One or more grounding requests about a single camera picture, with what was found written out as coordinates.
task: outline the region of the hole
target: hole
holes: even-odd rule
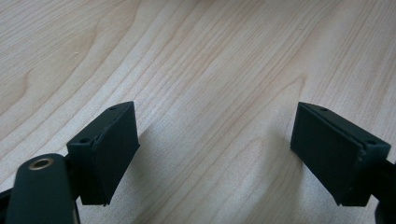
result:
[[[29,169],[41,170],[41,169],[51,166],[52,164],[53,164],[53,159],[44,158],[44,159],[40,159],[38,161],[34,161],[34,162],[30,163]]]
[[[366,143],[368,143],[370,145],[376,145],[376,141],[373,141],[373,140],[366,140]]]
[[[83,139],[79,140],[80,143],[87,143],[87,142],[90,142],[90,141],[91,141],[90,138],[83,138]]]

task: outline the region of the wood grain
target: wood grain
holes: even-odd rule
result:
[[[0,190],[135,101],[141,148],[83,223],[374,223],[290,136],[304,101],[396,145],[395,26],[386,0],[0,1]]]

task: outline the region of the wooden table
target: wooden table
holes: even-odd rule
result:
[[[304,101],[396,145],[395,73],[395,1],[3,0],[0,190],[134,101],[141,148],[82,223],[374,223],[290,136]]]

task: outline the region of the light wood surface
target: light wood surface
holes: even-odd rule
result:
[[[82,223],[375,223],[290,136],[304,101],[396,145],[395,75],[396,1],[3,0],[0,190],[134,101],[141,148]]]

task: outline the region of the black clamp jaw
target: black clamp jaw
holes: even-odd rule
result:
[[[20,166],[13,189],[0,193],[0,223],[79,223],[83,204],[110,204],[139,148],[134,103],[114,105],[67,143]]]
[[[379,200],[376,223],[396,223],[396,166],[390,144],[333,113],[299,103],[291,137],[293,150],[343,206]]]

